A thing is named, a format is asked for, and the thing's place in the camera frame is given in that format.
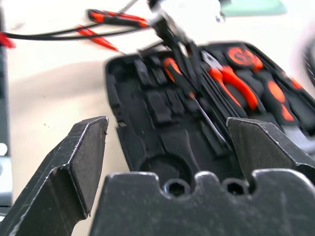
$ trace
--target black rubber grip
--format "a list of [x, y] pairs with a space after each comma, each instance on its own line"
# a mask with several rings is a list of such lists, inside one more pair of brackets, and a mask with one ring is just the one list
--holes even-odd
[[194, 97], [194, 89], [188, 82], [188, 80], [182, 75], [176, 62], [172, 58], [167, 58], [164, 60], [164, 69], [173, 83], [178, 86], [185, 96]]
[[260, 71], [255, 73], [255, 76], [264, 87], [261, 100], [266, 109], [274, 115], [278, 124], [280, 126], [298, 126], [299, 122], [293, 114], [287, 98], [272, 75], [268, 71]]

